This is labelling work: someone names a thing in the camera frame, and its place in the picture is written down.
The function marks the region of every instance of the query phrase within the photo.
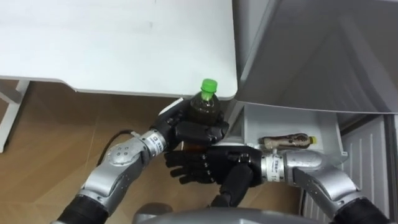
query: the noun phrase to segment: table leg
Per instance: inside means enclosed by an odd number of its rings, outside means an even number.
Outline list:
[[[19,107],[21,106],[28,86],[29,81],[27,80],[19,81],[15,89],[0,83],[0,98],[9,103],[6,113],[0,123],[0,153],[4,151],[8,135],[11,132],[15,119],[17,118]]]

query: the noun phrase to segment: black cable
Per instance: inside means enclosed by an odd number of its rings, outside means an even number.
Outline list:
[[[113,142],[117,137],[119,137],[119,136],[122,135],[122,134],[131,134],[132,132],[133,132],[133,130],[126,129],[126,130],[119,131],[119,132],[116,133],[113,137],[111,137],[111,139],[108,141],[108,143],[106,144],[105,148],[103,149],[103,151],[102,151],[102,153],[101,153],[101,156],[100,156],[99,159],[98,159],[97,166],[99,166],[99,165],[102,163],[102,160],[103,160],[104,157],[105,157],[106,151],[109,149],[109,147],[111,146],[112,142]]]

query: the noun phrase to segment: green bottle cap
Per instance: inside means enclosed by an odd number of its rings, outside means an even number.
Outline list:
[[[217,91],[217,81],[206,78],[201,83],[201,90],[208,93],[215,93]]]

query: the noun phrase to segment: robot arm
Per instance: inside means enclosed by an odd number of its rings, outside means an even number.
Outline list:
[[[183,140],[203,145],[222,140],[228,130],[222,114],[217,126],[193,124],[183,120],[188,103],[177,100],[159,115],[148,132],[109,149],[72,202],[52,223],[103,224],[152,158],[172,151]],[[187,128],[194,134],[186,133]]]
[[[187,180],[221,184],[220,195],[211,206],[236,207],[249,187],[264,182],[286,182],[306,190],[337,224],[391,223],[343,171],[315,151],[276,153],[261,152],[248,146],[212,146],[206,152],[170,152],[165,158],[169,167],[182,166],[171,171],[174,177],[182,176],[182,184]],[[246,171],[244,177],[238,175],[247,170],[246,167],[251,172]]]
[[[284,177],[289,185],[303,188],[335,223],[392,223],[325,155],[289,151],[264,157],[261,166],[266,181]]]

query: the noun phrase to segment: refrigerator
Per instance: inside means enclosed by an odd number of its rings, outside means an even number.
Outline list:
[[[398,1],[234,0],[229,141],[307,133],[398,222]],[[328,222],[303,193],[303,216]]]

